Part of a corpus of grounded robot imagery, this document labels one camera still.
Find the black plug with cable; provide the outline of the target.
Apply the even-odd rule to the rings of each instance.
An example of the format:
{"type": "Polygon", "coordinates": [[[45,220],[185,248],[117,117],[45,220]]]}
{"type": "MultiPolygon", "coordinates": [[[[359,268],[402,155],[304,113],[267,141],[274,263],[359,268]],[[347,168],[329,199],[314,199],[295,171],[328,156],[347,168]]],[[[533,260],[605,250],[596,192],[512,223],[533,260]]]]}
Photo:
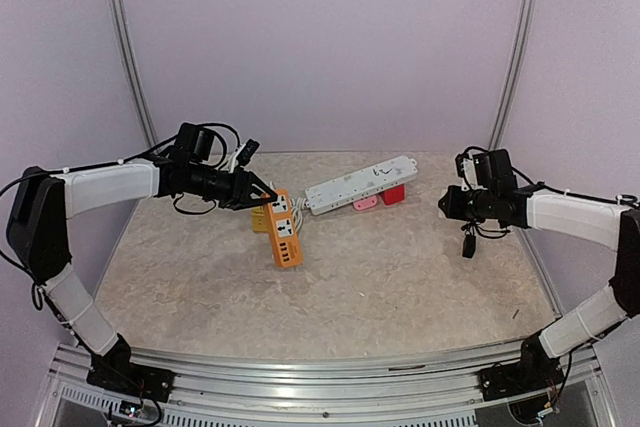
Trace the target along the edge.
{"type": "Polygon", "coordinates": [[[461,231],[464,234],[462,243],[462,257],[471,259],[474,257],[477,247],[477,238],[485,240],[499,240],[511,233],[507,227],[487,227],[484,222],[473,220],[466,222],[461,231]]]}

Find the orange power strip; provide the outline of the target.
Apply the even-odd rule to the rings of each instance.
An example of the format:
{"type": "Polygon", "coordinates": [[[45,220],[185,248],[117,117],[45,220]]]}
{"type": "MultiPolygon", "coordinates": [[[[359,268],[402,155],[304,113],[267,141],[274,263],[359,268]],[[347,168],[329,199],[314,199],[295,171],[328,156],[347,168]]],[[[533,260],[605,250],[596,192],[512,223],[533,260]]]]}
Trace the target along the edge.
{"type": "Polygon", "coordinates": [[[285,189],[276,189],[275,192],[276,199],[264,206],[274,262],[279,268],[297,267],[304,258],[290,197],[285,189]]]}

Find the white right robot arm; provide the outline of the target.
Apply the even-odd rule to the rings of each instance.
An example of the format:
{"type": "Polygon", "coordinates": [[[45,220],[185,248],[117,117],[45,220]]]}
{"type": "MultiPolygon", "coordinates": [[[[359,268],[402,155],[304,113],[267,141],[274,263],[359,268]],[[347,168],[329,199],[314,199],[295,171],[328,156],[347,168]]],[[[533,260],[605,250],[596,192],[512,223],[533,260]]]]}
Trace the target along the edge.
{"type": "Polygon", "coordinates": [[[516,169],[505,149],[466,148],[455,158],[461,184],[447,187],[438,201],[445,218],[461,221],[468,236],[482,223],[550,231],[593,242],[616,254],[614,274],[588,299],[521,345],[511,373],[523,391],[535,389],[558,360],[596,341],[639,314],[639,201],[619,195],[604,199],[533,182],[516,169]]]}

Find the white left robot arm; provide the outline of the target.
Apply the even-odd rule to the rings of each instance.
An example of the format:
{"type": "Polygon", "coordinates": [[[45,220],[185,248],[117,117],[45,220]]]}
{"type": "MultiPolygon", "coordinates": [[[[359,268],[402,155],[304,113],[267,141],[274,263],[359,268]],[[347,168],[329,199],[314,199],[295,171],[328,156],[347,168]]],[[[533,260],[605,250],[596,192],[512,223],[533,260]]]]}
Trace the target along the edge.
{"type": "Polygon", "coordinates": [[[9,183],[16,191],[6,239],[11,263],[32,280],[37,307],[49,306],[79,343],[102,360],[102,377],[121,392],[140,381],[130,348],[96,306],[72,266],[67,223],[84,212],[148,198],[197,196],[221,209],[251,209],[276,200],[246,165],[258,142],[239,142],[233,153],[208,164],[219,123],[183,123],[173,137],[139,155],[90,166],[31,167],[9,183]]]}

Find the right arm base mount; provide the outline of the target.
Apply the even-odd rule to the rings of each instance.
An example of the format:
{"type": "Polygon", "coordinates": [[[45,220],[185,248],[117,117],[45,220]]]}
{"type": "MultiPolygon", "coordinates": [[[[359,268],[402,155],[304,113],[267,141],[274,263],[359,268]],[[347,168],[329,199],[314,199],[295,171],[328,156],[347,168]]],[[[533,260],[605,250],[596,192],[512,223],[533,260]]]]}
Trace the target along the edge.
{"type": "Polygon", "coordinates": [[[559,366],[524,374],[519,362],[497,363],[478,372],[478,381],[485,402],[546,389],[551,385],[559,386],[564,378],[559,366]]]}

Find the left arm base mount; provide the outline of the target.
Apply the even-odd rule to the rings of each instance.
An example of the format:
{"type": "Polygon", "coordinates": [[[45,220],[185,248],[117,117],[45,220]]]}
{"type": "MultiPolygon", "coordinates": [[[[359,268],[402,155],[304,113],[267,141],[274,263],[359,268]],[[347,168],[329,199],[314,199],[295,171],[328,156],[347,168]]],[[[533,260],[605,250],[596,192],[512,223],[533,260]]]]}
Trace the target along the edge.
{"type": "Polygon", "coordinates": [[[90,368],[89,385],[108,391],[166,403],[173,389],[176,374],[168,369],[133,364],[125,373],[104,365],[90,368]]]}

